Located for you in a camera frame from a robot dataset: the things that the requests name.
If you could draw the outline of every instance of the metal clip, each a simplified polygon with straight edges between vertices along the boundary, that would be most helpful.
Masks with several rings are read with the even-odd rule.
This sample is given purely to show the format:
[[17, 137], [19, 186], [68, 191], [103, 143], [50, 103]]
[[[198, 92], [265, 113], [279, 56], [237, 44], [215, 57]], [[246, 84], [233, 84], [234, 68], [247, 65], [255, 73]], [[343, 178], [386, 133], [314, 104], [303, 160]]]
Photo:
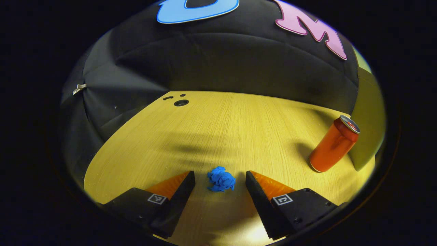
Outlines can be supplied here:
[[73, 95], [80, 92], [82, 89], [86, 88], [87, 84], [78, 84], [77, 89], [73, 91]]

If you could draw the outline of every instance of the red soda can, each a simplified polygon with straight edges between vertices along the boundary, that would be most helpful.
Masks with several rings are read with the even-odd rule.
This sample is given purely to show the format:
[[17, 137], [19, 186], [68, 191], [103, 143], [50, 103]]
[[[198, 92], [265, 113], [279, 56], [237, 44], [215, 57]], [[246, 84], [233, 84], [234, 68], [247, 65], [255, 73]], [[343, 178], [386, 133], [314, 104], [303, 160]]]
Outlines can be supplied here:
[[319, 145], [311, 152], [309, 163], [318, 172], [326, 172], [345, 156], [358, 140], [360, 129], [344, 115], [329, 128]]

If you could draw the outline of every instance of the yellow panel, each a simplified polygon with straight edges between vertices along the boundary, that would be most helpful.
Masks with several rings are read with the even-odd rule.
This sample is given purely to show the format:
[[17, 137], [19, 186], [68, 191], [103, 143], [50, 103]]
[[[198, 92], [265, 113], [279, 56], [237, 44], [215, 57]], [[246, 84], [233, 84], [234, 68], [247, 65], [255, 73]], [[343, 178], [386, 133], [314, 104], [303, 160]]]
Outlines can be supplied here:
[[[162, 100], [167, 96], [173, 99]], [[97, 152], [85, 175], [89, 195], [107, 203], [126, 190], [146, 189], [193, 170], [196, 186], [168, 241], [261, 246], [272, 243], [245, 185], [256, 170], [296, 190], [311, 188], [335, 204], [367, 181], [375, 160], [357, 172], [349, 156], [325, 173], [309, 167], [311, 150], [332, 122], [332, 109], [260, 95], [171, 91], [123, 125]], [[174, 102], [186, 99], [185, 106]], [[207, 172], [223, 166], [235, 190], [214, 193]]]
[[372, 73], [372, 71], [370, 70], [370, 66], [367, 63], [367, 61], [364, 59], [364, 57], [361, 55], [361, 53], [355, 49], [355, 47], [352, 47], [354, 49], [355, 55], [357, 56], [357, 62], [358, 62], [358, 66], [361, 67], [362, 69], [366, 70], [369, 73]]
[[375, 77], [358, 68], [359, 89], [351, 119], [359, 126], [358, 142], [349, 154], [356, 170], [375, 158], [385, 135], [384, 100]]

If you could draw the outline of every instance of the blue letter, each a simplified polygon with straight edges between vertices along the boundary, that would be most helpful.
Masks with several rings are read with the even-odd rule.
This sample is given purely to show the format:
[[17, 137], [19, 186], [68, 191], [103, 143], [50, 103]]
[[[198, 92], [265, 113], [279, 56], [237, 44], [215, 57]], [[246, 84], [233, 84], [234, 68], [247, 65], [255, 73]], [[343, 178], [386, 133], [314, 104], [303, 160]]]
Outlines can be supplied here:
[[213, 4], [197, 8], [187, 8], [187, 0], [166, 0], [160, 5], [161, 8], [156, 19], [160, 23], [172, 24], [212, 18], [229, 13], [238, 7], [239, 0], [217, 0]]

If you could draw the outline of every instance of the pink letter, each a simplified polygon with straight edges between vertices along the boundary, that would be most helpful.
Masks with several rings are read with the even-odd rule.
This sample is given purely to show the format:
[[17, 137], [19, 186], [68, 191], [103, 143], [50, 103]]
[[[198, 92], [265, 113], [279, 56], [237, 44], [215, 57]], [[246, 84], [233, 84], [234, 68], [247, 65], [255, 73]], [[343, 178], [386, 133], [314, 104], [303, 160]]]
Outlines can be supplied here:
[[342, 59], [347, 59], [346, 53], [341, 45], [340, 38], [338, 37], [337, 32], [332, 29], [332, 27], [319, 20], [314, 22], [310, 17], [308, 17], [308, 15], [290, 4], [280, 0], [273, 1], [279, 5], [282, 12], [282, 19], [276, 20], [276, 24], [279, 27], [297, 34], [307, 35], [307, 31], [299, 23], [300, 20], [305, 24], [312, 37], [317, 40], [317, 42], [322, 41], [323, 36], [326, 33], [328, 35], [328, 40], [325, 42], [326, 46]]

